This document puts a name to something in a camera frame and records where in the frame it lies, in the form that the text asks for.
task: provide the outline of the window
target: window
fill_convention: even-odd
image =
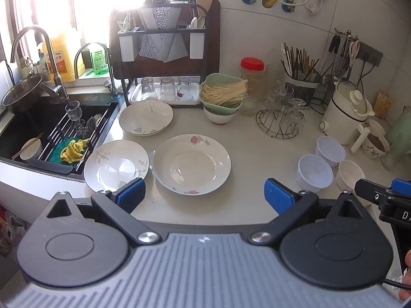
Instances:
[[[82,43],[99,41],[109,44],[109,15],[113,9],[138,8],[142,0],[13,0],[17,32],[39,24],[50,37],[66,27],[76,27]],[[38,61],[38,34],[23,38],[23,55]]]

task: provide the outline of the faucet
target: faucet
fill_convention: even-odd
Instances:
[[[104,49],[104,52],[106,53],[107,64],[108,64],[108,72],[110,73],[110,82],[109,81],[104,81],[104,86],[108,90],[110,90],[112,99],[119,99],[120,95],[117,93],[116,85],[114,84],[114,75],[113,75],[113,70],[111,68],[110,54],[108,53],[107,46],[105,46],[103,43],[100,43],[100,42],[86,43],[79,49],[79,51],[77,51],[76,56],[74,57],[74,78],[76,80],[79,78],[79,70],[77,68],[77,60],[79,59],[80,53],[81,53],[81,51],[83,51],[83,49],[85,49],[87,46],[89,46],[91,44],[98,44]]]
[[[53,88],[49,88],[46,86],[47,88],[49,88],[47,92],[53,97],[58,96],[62,102],[68,100],[69,95],[67,94],[67,90],[66,90],[66,87],[64,86],[63,79],[61,78],[61,75],[58,73],[57,65],[55,64],[54,53],[53,53],[53,49],[51,48],[49,35],[47,34],[47,32],[45,32],[44,29],[40,28],[38,25],[34,24],[31,26],[28,26],[17,34],[16,39],[13,42],[12,56],[10,58],[10,62],[14,63],[16,61],[16,51],[17,51],[18,42],[20,41],[21,37],[23,37],[24,34],[29,30],[35,30],[35,31],[40,32],[44,36],[44,40],[46,41],[47,53],[49,55],[51,69],[53,70],[53,74],[54,74],[53,80],[54,80],[54,85],[55,85]]]

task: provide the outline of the white tray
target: white tray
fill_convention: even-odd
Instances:
[[[157,99],[160,99],[160,83],[155,82],[154,83],[154,90],[157,95]],[[174,86],[175,90],[175,96],[177,97],[177,87]],[[198,83],[191,82],[190,83],[190,92],[193,95],[193,99],[191,100],[183,100],[183,99],[176,99],[173,101],[164,101],[165,103],[169,105],[196,105],[199,104],[201,101],[199,99],[199,94],[200,94],[200,85]],[[140,102],[142,101],[141,97],[141,83],[139,83],[135,90],[133,91],[133,94],[131,95],[130,98],[130,103],[135,103],[135,102]]]

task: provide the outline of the yellow bottle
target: yellow bottle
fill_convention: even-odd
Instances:
[[[65,82],[72,82],[74,78],[74,57],[81,47],[80,36],[75,28],[67,28],[59,32],[57,36],[50,36],[51,48],[53,49],[54,59],[57,70]],[[46,42],[43,41],[43,52],[46,58],[47,66],[53,79],[53,70],[51,69],[50,58],[46,48]],[[77,61],[79,76],[84,73],[83,57],[79,56]]]

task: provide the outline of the kitchen countertop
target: kitchen countertop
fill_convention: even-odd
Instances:
[[[200,109],[178,108],[174,109],[174,118],[164,131],[148,137],[124,132],[117,117],[104,142],[121,139],[137,142],[145,148],[151,160],[153,152],[165,140],[179,134],[203,134],[220,142],[231,156],[232,167],[227,181],[216,191],[199,197],[182,196],[165,189],[156,182],[149,170],[145,178],[145,199],[132,212],[136,218],[181,225],[265,223],[276,217],[277,213],[264,199],[264,182],[273,177],[291,190],[298,191],[295,182],[297,162],[301,156],[314,152],[317,138],[323,135],[318,128],[321,115],[311,109],[304,111],[304,114],[304,132],[291,140],[265,135],[254,117],[238,114],[228,124],[216,126]],[[366,178],[371,181],[390,186],[394,178],[410,179],[409,158],[401,161],[393,171],[387,172],[378,160],[369,159],[361,150],[352,154],[348,147],[345,149],[346,158],[359,164]],[[92,194],[86,183],[51,177],[2,162],[0,181],[3,183],[0,184],[0,204],[28,221],[33,220],[59,190],[69,191],[74,198]],[[334,179],[332,185],[321,190],[318,195],[336,199],[339,193]]]

